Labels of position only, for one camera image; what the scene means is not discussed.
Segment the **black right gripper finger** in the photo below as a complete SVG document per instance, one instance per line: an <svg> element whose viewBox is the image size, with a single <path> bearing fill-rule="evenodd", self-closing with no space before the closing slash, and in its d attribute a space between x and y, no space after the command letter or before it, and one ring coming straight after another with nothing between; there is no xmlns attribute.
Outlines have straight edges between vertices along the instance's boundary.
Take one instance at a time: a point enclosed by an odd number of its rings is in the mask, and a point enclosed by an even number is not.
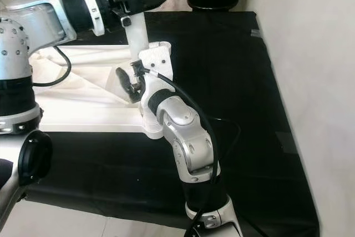
<svg viewBox="0 0 355 237"><path fill-rule="evenodd" d="M122 68L116 68L115 73L118 77L119 84L122 90L126 92L131 103L139 102L140 100L140 84L134 84L131 82L131 78L127 72Z"/></svg>

